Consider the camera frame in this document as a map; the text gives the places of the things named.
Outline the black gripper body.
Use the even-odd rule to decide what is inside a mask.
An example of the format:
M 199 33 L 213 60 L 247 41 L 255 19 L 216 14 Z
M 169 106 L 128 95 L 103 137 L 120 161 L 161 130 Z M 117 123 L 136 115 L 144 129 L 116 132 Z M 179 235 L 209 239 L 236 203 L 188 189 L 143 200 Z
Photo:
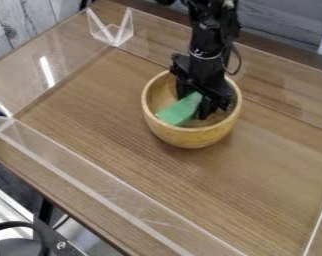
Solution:
M 233 100 L 233 90 L 224 76 L 221 61 L 201 59 L 192 54 L 180 53 L 173 53 L 171 59 L 169 71 L 175 77 L 191 78 L 195 83 L 195 91 L 203 97 L 209 96 L 216 99 L 219 101 L 217 109 L 227 111 Z

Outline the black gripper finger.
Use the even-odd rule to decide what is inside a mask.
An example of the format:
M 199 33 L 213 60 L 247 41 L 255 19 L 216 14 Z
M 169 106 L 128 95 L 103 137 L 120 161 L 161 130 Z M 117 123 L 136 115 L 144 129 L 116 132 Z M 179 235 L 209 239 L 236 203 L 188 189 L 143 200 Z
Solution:
M 176 94 L 177 99 L 183 99 L 195 91 L 195 83 L 191 78 L 176 77 Z
M 196 110 L 196 118 L 205 120 L 208 116 L 216 111 L 219 101 L 209 96 L 204 96 Z

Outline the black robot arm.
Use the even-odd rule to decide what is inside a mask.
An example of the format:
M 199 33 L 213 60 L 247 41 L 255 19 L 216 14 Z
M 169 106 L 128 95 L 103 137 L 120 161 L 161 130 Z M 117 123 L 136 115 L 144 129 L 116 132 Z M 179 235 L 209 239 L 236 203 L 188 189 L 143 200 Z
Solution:
M 235 39 L 240 34 L 239 0 L 184 0 L 192 34 L 188 54 L 172 55 L 171 73 L 176 76 L 179 99 L 201 95 L 195 117 L 204 120 L 217 109 L 227 111 L 233 91 L 225 75 L 235 76 L 243 60 Z

